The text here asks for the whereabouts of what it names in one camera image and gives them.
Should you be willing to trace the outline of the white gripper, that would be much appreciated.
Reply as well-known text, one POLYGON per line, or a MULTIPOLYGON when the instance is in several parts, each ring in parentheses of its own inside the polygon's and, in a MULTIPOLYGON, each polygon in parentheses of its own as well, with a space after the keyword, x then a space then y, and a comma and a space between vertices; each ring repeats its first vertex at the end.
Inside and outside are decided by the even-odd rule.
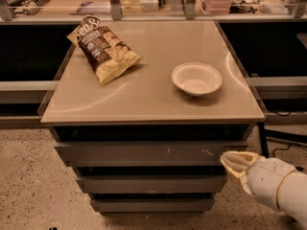
POLYGON ((220 157, 230 177, 248 195, 253 195, 257 202, 278 211, 279 187, 296 168, 278 158, 264 159, 264 156, 255 152, 234 150, 226 151, 220 157))

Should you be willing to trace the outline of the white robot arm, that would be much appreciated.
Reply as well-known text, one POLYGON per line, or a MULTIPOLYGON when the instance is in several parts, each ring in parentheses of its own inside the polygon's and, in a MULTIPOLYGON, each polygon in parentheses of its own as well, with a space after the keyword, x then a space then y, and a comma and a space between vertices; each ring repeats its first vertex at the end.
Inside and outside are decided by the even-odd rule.
POLYGON ((284 212, 307 230, 306 173, 281 159, 248 151, 226 151, 220 161, 258 203, 284 212))

